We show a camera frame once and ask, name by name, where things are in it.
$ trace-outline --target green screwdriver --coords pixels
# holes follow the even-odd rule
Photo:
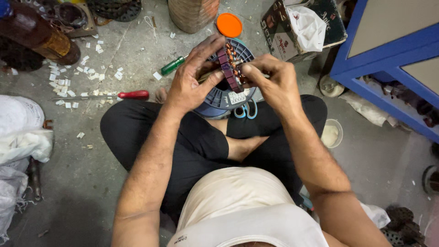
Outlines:
[[[189,56],[189,54],[187,54],[184,57],[179,56],[177,58],[177,60],[174,60],[174,61],[168,63],[167,65],[165,65],[165,67],[163,67],[161,69],[162,76],[165,76],[165,75],[171,73],[173,70],[177,69],[177,67],[180,66],[184,62],[184,60],[187,58],[187,56]]]

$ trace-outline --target white undershirt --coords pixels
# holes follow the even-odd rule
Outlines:
[[[328,247],[320,226],[296,206],[281,181],[255,167],[210,172],[192,188],[168,247]]]

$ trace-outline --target cardboard box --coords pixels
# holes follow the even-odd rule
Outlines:
[[[348,34],[343,25],[335,0],[276,0],[265,13],[261,26],[271,54],[283,61],[299,62],[316,57],[320,52],[302,50],[297,35],[292,31],[291,20],[285,10],[288,7],[305,6],[326,23],[323,50],[346,41]]]

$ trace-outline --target blue cabinet frame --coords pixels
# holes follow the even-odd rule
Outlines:
[[[385,71],[430,104],[439,108],[439,95],[401,69],[401,66],[439,56],[439,23],[348,58],[367,0],[358,0],[349,26],[348,38],[338,51],[330,76],[414,130],[439,143],[439,126],[429,128],[416,109],[402,100],[384,95],[380,86],[356,78]]]

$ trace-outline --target red screwdriver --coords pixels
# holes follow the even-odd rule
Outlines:
[[[87,99],[87,98],[106,98],[106,97],[119,97],[119,98],[131,98],[131,99],[148,99],[149,92],[146,90],[139,90],[127,93],[119,93],[118,95],[98,95],[98,96],[76,96],[76,97],[58,97],[55,99]]]

